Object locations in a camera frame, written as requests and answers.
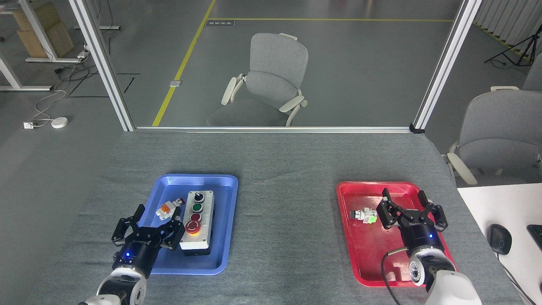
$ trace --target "green button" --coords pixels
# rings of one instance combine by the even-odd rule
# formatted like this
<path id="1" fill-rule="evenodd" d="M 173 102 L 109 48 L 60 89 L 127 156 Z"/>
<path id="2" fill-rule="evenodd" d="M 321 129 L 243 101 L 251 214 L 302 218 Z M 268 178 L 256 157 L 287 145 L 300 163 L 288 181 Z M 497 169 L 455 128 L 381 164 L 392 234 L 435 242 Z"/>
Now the green button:
<path id="1" fill-rule="evenodd" d="M 203 210 L 202 204 L 195 204 L 192 206 L 192 211 L 196 213 L 201 212 L 202 210 Z"/>

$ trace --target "push button control box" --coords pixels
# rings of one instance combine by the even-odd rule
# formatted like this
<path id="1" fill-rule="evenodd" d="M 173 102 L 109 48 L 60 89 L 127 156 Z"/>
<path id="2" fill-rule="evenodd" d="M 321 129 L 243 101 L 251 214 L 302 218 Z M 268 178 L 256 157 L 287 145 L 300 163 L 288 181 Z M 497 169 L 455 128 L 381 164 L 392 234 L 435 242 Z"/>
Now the push button control box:
<path id="1" fill-rule="evenodd" d="M 211 252 L 211 229 L 215 196 L 211 190 L 188 193 L 183 223 L 185 232 L 180 248 L 185 255 L 208 255 Z"/>

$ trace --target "gray table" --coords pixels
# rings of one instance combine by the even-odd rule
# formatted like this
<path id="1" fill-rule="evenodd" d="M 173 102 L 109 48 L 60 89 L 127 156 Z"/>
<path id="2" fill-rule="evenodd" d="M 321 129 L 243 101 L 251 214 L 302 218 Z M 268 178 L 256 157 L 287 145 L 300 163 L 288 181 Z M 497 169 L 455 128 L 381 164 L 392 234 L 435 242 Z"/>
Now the gray table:
<path id="1" fill-rule="evenodd" d="M 483 303 L 522 304 L 424 135 L 171 132 L 122 135 L 29 302 L 77 304 L 93 295 L 111 272 L 118 219 L 167 173 L 238 178 L 230 257 L 216 276 L 151 275 L 145 305 L 392 304 L 386 288 L 354 279 L 335 194 L 342 181 L 418 185 L 443 206 L 446 243 Z M 427 297 L 423 288 L 395 292 L 403 304 Z"/>

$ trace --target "red button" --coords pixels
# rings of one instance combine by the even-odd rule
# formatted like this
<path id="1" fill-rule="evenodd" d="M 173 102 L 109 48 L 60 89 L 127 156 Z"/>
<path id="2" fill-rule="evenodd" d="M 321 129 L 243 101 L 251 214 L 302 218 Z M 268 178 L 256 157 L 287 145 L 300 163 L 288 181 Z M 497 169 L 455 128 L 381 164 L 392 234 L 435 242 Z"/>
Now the red button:
<path id="1" fill-rule="evenodd" d="M 194 213 L 192 214 L 192 216 L 190 216 L 190 219 L 195 221 L 202 221 L 202 216 L 198 213 Z"/>
<path id="2" fill-rule="evenodd" d="M 202 228 L 202 224 L 197 220 L 190 220 L 186 226 L 184 226 L 186 231 L 192 235 L 199 233 L 199 229 Z"/>

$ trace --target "tripod stand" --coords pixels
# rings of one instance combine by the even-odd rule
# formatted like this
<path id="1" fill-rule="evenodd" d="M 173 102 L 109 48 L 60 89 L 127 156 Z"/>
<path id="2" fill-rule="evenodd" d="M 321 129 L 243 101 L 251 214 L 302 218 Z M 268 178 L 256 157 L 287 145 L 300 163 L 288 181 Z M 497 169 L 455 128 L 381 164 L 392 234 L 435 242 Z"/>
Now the tripod stand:
<path id="1" fill-rule="evenodd" d="M 502 51 L 501 53 L 493 56 L 492 58 L 484 61 L 483 63 L 487 63 L 488 61 L 494 59 L 495 57 L 499 56 L 499 55 L 504 55 L 504 57 L 506 57 L 507 60 L 509 60 L 513 65 L 517 66 L 517 67 L 526 67 L 526 66 L 530 66 L 533 64 L 533 61 L 534 61 L 534 57 L 536 56 L 536 51 L 537 51 L 537 39 L 540 38 L 540 32 L 542 32 L 542 24 L 540 25 L 540 27 L 538 27 L 538 30 L 535 34 L 525 38 L 524 40 L 520 41 L 519 43 L 516 43 L 515 45 L 509 47 L 507 50 L 505 51 Z M 523 54 L 521 55 L 521 57 L 519 58 L 518 62 L 514 62 L 510 57 L 508 57 L 505 53 L 507 51 L 510 51 L 511 49 L 515 48 L 516 46 L 526 42 L 527 40 L 529 40 L 529 43 L 527 44 L 527 48 L 525 48 L 525 51 L 523 52 Z M 532 49 L 531 50 L 531 53 L 529 55 L 527 55 L 527 52 L 529 51 L 529 49 Z M 521 65 L 521 62 L 523 61 L 523 59 L 527 60 L 528 62 L 528 65 Z"/>

